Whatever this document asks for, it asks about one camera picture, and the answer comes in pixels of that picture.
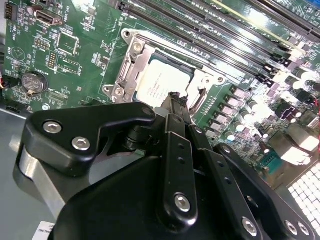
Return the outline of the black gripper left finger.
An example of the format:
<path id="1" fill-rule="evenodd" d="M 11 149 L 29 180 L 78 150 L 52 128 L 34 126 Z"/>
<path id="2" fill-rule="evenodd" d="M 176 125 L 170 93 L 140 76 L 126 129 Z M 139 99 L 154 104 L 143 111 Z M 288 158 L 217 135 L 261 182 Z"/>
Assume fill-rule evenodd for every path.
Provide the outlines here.
<path id="1" fill-rule="evenodd" d="M 188 229 L 198 218 L 187 97 L 167 95 L 160 107 L 132 102 L 39 111 L 30 115 L 18 154 L 20 171 L 58 217 L 89 186 L 96 161 L 144 151 L 161 160 L 156 211 L 170 229 Z"/>

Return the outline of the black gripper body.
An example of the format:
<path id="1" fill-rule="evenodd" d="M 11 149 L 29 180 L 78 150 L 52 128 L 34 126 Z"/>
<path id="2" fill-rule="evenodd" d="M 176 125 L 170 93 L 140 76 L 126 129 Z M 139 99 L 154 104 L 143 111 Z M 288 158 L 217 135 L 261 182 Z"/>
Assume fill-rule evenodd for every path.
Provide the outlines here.
<path id="1" fill-rule="evenodd" d="M 53 229 L 56 240 L 233 240 L 222 203 L 209 180 L 195 173 L 198 219 L 184 233 L 156 214 L 160 159 L 135 161 L 73 196 Z"/>

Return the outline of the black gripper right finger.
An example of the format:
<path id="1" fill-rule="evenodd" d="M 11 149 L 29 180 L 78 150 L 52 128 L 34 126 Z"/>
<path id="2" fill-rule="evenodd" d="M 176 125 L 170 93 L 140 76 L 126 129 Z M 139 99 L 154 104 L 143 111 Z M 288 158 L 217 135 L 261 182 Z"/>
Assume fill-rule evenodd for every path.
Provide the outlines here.
<path id="1" fill-rule="evenodd" d="M 196 164 L 216 188 L 229 239 L 314 240 L 304 219 L 230 146 L 210 145 L 203 130 L 192 123 L 187 101 L 179 99 L 178 113 L 187 125 Z"/>

